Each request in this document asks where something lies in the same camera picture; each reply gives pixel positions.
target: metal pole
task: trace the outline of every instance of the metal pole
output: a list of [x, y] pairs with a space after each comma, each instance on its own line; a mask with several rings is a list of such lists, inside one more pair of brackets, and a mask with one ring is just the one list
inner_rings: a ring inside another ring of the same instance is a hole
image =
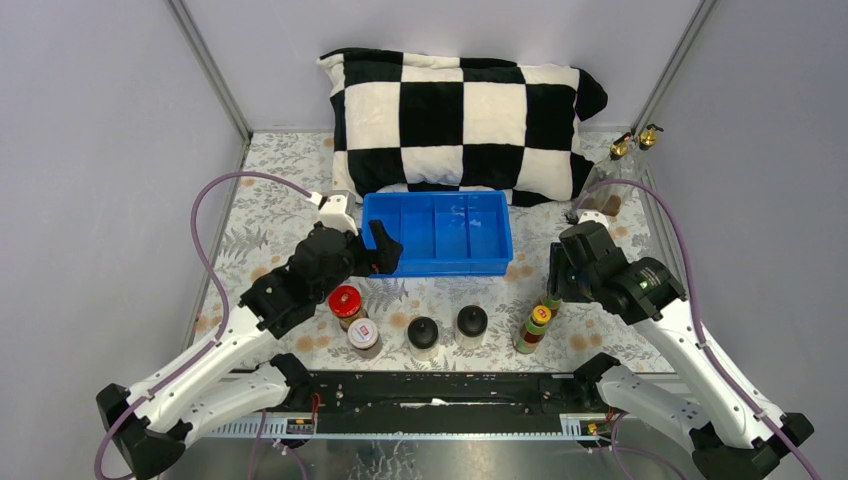
[[692, 18], [689, 20], [686, 30], [683, 31], [683, 36], [680, 37], [677, 47], [671, 54], [671, 58], [668, 59], [668, 63], [666, 64], [662, 75], [660, 75], [660, 79], [657, 81], [657, 84], [654, 86], [654, 90], [648, 97], [648, 101], [645, 103], [645, 106], [642, 107], [642, 111], [636, 118], [636, 122], [633, 123], [633, 132], [638, 134], [638, 132], [644, 130], [645, 125], [650, 122], [651, 117], [668, 90], [669, 85], [671, 85], [672, 80], [674, 80], [674, 76], [677, 75], [680, 65], [689, 54], [689, 50], [691, 50], [692, 45], [695, 43], [695, 39], [698, 37], [698, 34], [701, 32], [701, 29], [709, 18], [710, 13], [712, 13], [718, 3], [719, 0], [701, 0], [701, 3], [698, 4], [698, 8], [696, 8], [695, 13], [692, 14]]
[[174, 19], [180, 26], [180, 30], [182, 30], [186, 41], [191, 47], [192, 52], [194, 52], [194, 56], [197, 58], [197, 63], [200, 64], [200, 68], [206, 75], [206, 79], [209, 80], [212, 90], [221, 102], [221, 106], [224, 107], [227, 116], [230, 117], [233, 126], [238, 130], [239, 135], [241, 135], [245, 143], [250, 142], [253, 131], [250, 129], [250, 125], [247, 124], [247, 120], [244, 119], [238, 103], [236, 103], [232, 92], [227, 87], [227, 82], [224, 81], [218, 65], [215, 64], [215, 60], [212, 58], [212, 54], [209, 53], [209, 48], [206, 46], [203, 36], [200, 35], [200, 31], [197, 29], [197, 25], [194, 23], [194, 19], [191, 17], [191, 13], [188, 11], [185, 2], [183, 0], [165, 0], [165, 4], [168, 5], [168, 8], [174, 15]]

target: white jar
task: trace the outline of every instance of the white jar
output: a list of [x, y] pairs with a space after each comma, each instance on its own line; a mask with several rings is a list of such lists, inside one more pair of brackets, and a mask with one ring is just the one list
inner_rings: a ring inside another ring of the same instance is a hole
[[377, 324], [369, 318], [354, 320], [347, 329], [347, 339], [362, 358], [374, 358], [383, 349]]
[[406, 328], [412, 358], [429, 362], [439, 354], [439, 326], [430, 317], [418, 317]]

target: white wall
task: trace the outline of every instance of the white wall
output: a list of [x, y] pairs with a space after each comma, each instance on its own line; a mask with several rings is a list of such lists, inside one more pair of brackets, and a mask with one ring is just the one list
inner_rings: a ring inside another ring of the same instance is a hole
[[341, 47], [559, 63], [591, 73], [609, 106], [589, 122], [630, 125], [697, 0], [187, 0], [257, 130], [333, 125], [315, 65]]
[[[657, 186], [683, 222], [705, 320], [816, 433], [846, 478], [848, 3], [721, 2], [652, 118]], [[807, 478], [786, 460], [775, 480]]]
[[94, 396], [178, 353], [241, 140], [162, 1], [5, 0], [0, 63], [0, 477], [94, 478]]

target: black lid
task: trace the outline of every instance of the black lid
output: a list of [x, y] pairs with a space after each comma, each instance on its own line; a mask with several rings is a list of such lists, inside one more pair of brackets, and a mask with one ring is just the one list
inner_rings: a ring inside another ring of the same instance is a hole
[[469, 305], [456, 316], [456, 328], [466, 337], [479, 337], [486, 333], [489, 316], [477, 305]]
[[418, 317], [406, 329], [409, 343], [415, 348], [430, 348], [439, 340], [439, 326], [430, 317]]

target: small bottle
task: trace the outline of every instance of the small bottle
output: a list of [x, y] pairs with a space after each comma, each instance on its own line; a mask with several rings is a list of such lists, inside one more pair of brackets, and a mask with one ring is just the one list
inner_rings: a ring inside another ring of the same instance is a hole
[[[592, 170], [589, 171], [589, 176], [583, 184], [581, 194], [586, 192], [590, 187], [604, 180], [613, 180], [623, 178], [621, 159], [626, 157], [630, 152], [630, 143], [633, 140], [633, 135], [625, 133], [619, 137], [609, 149], [609, 156], [606, 159], [596, 163]], [[604, 215], [614, 217], [621, 210], [622, 199], [619, 194], [618, 185], [604, 185], [594, 190], [583, 203], [581, 209], [597, 210]]]
[[557, 313], [559, 313], [560, 307], [562, 307], [562, 298], [557, 297], [556, 295], [551, 295], [550, 293], [545, 293], [542, 295], [542, 298], [539, 299], [539, 305], [548, 307], [548, 310], [551, 311], [551, 318], [554, 318]]
[[377, 324], [368, 318], [354, 320], [347, 330], [347, 339], [362, 358], [374, 358], [383, 349]]
[[456, 316], [456, 325], [453, 330], [456, 344], [463, 350], [474, 350], [480, 347], [483, 345], [488, 325], [489, 317], [485, 310], [476, 305], [463, 307]]
[[545, 337], [548, 322], [551, 321], [551, 311], [544, 305], [533, 307], [530, 317], [525, 320], [513, 337], [513, 346], [518, 353], [533, 353], [539, 342]]
[[439, 326], [430, 317], [418, 317], [406, 328], [409, 352], [419, 362], [429, 362], [439, 354]]
[[362, 295], [359, 290], [350, 285], [342, 285], [335, 289], [327, 299], [330, 311], [339, 319], [339, 326], [345, 332], [350, 324], [360, 318], [368, 318], [368, 312], [362, 306]]

